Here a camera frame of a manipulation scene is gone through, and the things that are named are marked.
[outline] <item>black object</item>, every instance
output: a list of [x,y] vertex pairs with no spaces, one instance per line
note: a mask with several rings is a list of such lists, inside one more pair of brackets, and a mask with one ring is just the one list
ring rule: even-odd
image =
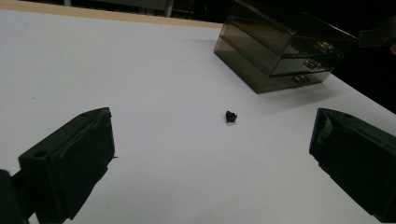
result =
[[20,155],[14,176],[1,171],[0,223],[73,219],[114,157],[110,118],[107,107],[78,115]]
[[227,120],[227,123],[229,123],[229,122],[234,123],[236,121],[237,117],[238,117],[238,115],[236,115],[235,113],[232,113],[230,111],[227,111],[225,113],[225,118]]
[[396,137],[348,114],[320,108],[309,153],[356,203],[396,222]]

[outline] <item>transparent drawer organizer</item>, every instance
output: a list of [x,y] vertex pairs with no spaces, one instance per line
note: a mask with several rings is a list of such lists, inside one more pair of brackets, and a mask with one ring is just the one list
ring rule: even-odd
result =
[[323,82],[356,46],[306,13],[234,0],[215,53],[261,93]]

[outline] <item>dark background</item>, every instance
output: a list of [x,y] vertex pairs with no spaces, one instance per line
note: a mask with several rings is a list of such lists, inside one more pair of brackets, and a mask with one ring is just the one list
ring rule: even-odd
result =
[[[396,0],[256,0],[306,12],[351,34],[377,29],[382,18],[396,16]],[[232,0],[197,0],[195,17],[224,22]],[[396,114],[396,55],[390,46],[355,48],[332,73]]]

